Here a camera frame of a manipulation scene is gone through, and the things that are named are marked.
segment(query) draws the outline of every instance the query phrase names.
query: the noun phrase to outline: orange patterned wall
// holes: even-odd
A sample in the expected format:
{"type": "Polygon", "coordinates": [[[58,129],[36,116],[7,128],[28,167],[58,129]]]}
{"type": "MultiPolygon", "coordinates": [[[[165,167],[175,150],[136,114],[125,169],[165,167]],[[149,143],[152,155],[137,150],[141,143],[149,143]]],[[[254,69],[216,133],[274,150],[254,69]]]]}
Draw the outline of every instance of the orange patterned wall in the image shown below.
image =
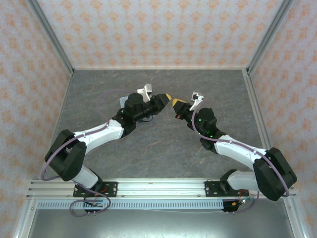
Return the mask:
{"type": "Polygon", "coordinates": [[[2,0],[0,11],[0,237],[10,238],[69,75],[26,0],[2,0]]]}
{"type": "Polygon", "coordinates": [[[245,68],[283,1],[39,2],[75,68],[245,68]]]}
{"type": "Polygon", "coordinates": [[[317,4],[293,3],[252,77],[274,146],[298,177],[317,235],[317,4]]]}

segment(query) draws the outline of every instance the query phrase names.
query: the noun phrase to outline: robotic arm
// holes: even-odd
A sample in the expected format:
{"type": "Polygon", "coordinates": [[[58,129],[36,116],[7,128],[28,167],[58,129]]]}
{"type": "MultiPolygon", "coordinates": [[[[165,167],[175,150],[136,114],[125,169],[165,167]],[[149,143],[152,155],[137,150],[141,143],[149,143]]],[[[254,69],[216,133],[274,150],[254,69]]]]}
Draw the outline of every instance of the robotic arm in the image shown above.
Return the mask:
{"type": "MultiPolygon", "coordinates": [[[[197,92],[192,95],[192,101],[194,101],[192,105],[174,99],[173,108],[176,112],[176,118],[186,120],[187,126],[194,130],[192,126],[194,109],[203,99],[204,97],[197,92]]],[[[228,156],[253,170],[253,172],[230,170],[221,177],[219,189],[226,194],[232,190],[240,189],[260,191],[268,199],[277,201],[285,193],[285,188],[281,179],[259,153],[265,155],[272,162],[288,188],[297,181],[296,175],[278,149],[272,147],[266,150],[238,142],[220,131],[216,127],[216,122],[217,119],[211,108],[202,108],[195,114],[194,125],[199,134],[216,139],[210,141],[201,138],[200,142],[203,147],[216,154],[228,156]]]]}
{"type": "Polygon", "coordinates": [[[66,141],[78,135],[84,135],[62,149],[51,161],[50,167],[64,180],[72,180],[82,184],[86,188],[100,192],[102,179],[92,170],[83,166],[85,155],[94,148],[112,140],[121,139],[130,134],[136,128],[136,122],[157,115],[171,100],[168,94],[149,95],[152,87],[147,84],[137,93],[129,95],[117,114],[109,121],[97,127],[72,133],[69,130],[62,131],[54,141],[45,161],[61,147],[66,141]]]}

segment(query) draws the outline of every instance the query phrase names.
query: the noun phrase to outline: purple cable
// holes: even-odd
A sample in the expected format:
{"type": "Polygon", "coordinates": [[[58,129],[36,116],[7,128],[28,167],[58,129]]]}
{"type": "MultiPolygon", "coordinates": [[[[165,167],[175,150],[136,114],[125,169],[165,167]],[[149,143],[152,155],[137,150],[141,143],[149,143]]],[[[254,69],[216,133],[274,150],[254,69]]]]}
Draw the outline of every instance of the purple cable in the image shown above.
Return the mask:
{"type": "MultiPolygon", "coordinates": [[[[84,133],[84,134],[81,134],[81,135],[77,135],[77,136],[75,136],[74,138],[71,138],[70,140],[68,140],[68,141],[66,141],[64,144],[62,144],[62,145],[50,156],[50,158],[47,160],[47,162],[43,164],[42,169],[41,169],[41,175],[40,175],[40,176],[41,176],[41,180],[43,180],[43,181],[50,181],[50,180],[59,178],[59,176],[54,176],[54,177],[51,177],[51,178],[45,178],[45,172],[46,172],[46,169],[48,168],[48,166],[50,165],[51,161],[55,158],[55,156],[56,156],[62,149],[64,149],[67,145],[69,145],[69,144],[72,143],[73,141],[75,141],[75,140],[77,140],[77,139],[79,139],[79,138],[81,138],[81,137],[83,137],[83,136],[91,135],[91,134],[100,132],[100,131],[102,131],[102,130],[104,130],[104,129],[106,129],[106,128],[108,127],[108,125],[109,125],[109,120],[108,120],[107,116],[102,113],[102,110],[101,110],[101,108],[100,108],[100,103],[101,103],[101,100],[102,100],[107,94],[109,94],[109,93],[134,93],[134,92],[131,92],[131,91],[122,91],[122,90],[113,90],[113,91],[109,91],[109,92],[106,92],[106,93],[102,94],[102,96],[101,96],[101,97],[99,98],[99,100],[98,100],[97,107],[98,107],[99,113],[106,119],[105,125],[104,125],[102,128],[99,128],[99,129],[97,129],[97,130],[94,130],[94,131],[91,131],[91,132],[87,132],[87,133],[84,133]]],[[[102,210],[100,210],[100,211],[98,211],[98,212],[94,212],[94,214],[98,214],[98,213],[104,212],[106,209],[108,209],[108,207],[109,207],[110,204],[111,204],[111,200],[110,200],[106,195],[104,195],[104,194],[102,194],[102,193],[99,193],[99,192],[95,192],[95,191],[93,191],[93,190],[91,190],[91,189],[89,189],[89,188],[86,188],[85,186],[83,186],[83,185],[81,185],[81,184],[78,184],[78,185],[81,186],[83,189],[85,189],[85,190],[87,190],[87,191],[89,191],[89,192],[91,192],[91,193],[93,193],[93,194],[98,194],[99,196],[102,196],[102,197],[106,198],[106,199],[109,201],[109,205],[108,205],[106,208],[104,208],[104,209],[102,209],[102,210]]],[[[74,216],[74,217],[89,216],[89,213],[82,214],[82,215],[76,215],[76,214],[74,214],[74,213],[72,212],[72,209],[71,209],[72,206],[73,206],[76,202],[87,202],[87,201],[90,201],[90,200],[76,200],[76,201],[73,201],[73,202],[70,204],[70,207],[69,207],[69,212],[70,212],[70,214],[71,214],[72,216],[74,216]]]]}
{"type": "MultiPolygon", "coordinates": [[[[203,139],[206,139],[206,140],[210,140],[210,141],[219,141],[219,142],[226,142],[226,143],[230,143],[230,140],[223,140],[223,139],[212,139],[212,138],[209,138],[209,137],[206,137],[206,136],[203,136],[203,135],[200,135],[199,132],[197,131],[196,127],[195,127],[195,115],[196,115],[196,112],[197,110],[201,107],[201,105],[203,104],[203,102],[201,102],[197,107],[196,109],[194,110],[193,112],[193,115],[192,115],[192,126],[193,126],[193,129],[194,131],[203,139]]],[[[240,142],[236,142],[236,141],[231,141],[232,144],[236,144],[236,145],[239,145],[251,152],[253,152],[254,150],[252,148],[250,148],[249,146],[246,146],[240,142]]],[[[269,166],[272,167],[273,171],[276,173],[276,175],[278,176],[278,178],[281,180],[281,183],[283,184],[283,187],[285,189],[285,192],[286,194],[283,195],[283,197],[288,197],[289,196],[289,190],[288,190],[288,187],[282,177],[282,175],[279,173],[279,171],[277,170],[277,168],[274,166],[274,164],[272,164],[272,162],[263,154],[261,154],[260,152],[256,151],[256,154],[257,155],[260,155],[267,163],[269,166]]]]}

